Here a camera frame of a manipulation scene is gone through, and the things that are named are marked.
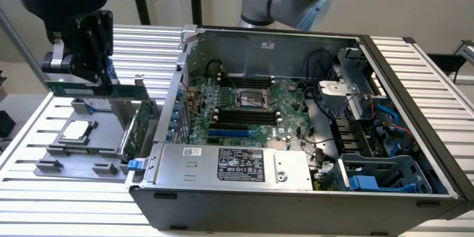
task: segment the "warning label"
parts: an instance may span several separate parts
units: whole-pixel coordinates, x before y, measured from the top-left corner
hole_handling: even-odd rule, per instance
[[[220,180],[266,181],[264,150],[220,149]]]

